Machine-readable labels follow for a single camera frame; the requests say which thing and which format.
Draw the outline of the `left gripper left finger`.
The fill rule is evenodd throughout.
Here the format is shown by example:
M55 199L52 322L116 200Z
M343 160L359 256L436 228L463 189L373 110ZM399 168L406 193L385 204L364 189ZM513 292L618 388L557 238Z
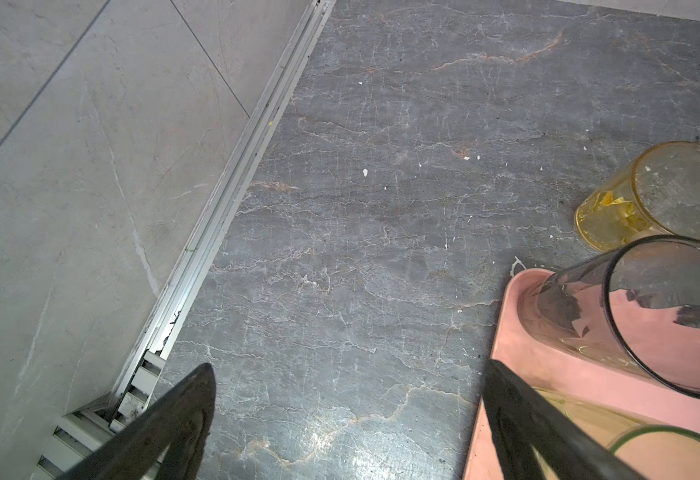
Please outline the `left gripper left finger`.
M216 380L197 366L114 438L63 473L63 479L140 479L156 462L158 479L194 479L215 412Z

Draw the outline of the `dark grey tall glass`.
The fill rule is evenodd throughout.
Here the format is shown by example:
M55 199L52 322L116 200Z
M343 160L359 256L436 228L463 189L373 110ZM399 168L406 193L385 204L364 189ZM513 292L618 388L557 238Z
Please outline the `dark grey tall glass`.
M645 237L536 281L518 318L535 340L700 399L700 241Z

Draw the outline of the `pink plastic tray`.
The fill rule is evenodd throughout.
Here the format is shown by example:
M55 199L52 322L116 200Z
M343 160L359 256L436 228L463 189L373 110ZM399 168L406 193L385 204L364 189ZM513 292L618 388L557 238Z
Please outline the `pink plastic tray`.
M528 269L509 281L500 311L492 359L503 362L533 387L700 434L700 399L643 377L608 369L585 357L557 350L528 334L519 320L519 299L541 285L550 275L548 270Z

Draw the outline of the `light green tall glass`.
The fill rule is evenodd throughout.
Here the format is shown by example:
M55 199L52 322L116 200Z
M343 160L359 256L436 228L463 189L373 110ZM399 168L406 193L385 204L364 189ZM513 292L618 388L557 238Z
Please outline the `light green tall glass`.
M700 434L552 390L536 392L644 477L700 479Z

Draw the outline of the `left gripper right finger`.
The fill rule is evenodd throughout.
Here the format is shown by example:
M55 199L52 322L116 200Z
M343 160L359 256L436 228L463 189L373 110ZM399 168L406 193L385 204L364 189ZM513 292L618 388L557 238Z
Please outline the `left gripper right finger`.
M490 360L482 401L506 479L543 479L539 461L559 479L641 479L564 416L503 362Z

